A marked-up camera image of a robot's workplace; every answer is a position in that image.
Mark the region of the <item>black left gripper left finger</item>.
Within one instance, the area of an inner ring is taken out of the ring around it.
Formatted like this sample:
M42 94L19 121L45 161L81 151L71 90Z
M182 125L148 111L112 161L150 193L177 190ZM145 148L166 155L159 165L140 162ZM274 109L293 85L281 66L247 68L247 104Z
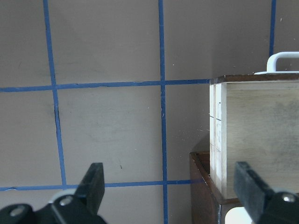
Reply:
M105 193L102 163L90 165L75 192L58 195L34 211L25 203L11 204L0 210L2 224L104 224L98 215Z

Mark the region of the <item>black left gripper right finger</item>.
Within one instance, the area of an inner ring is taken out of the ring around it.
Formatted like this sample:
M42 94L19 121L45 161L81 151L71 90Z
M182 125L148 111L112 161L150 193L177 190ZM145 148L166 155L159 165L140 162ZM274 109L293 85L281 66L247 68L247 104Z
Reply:
M234 191L256 224L297 224L299 196L271 188L245 161L235 163Z

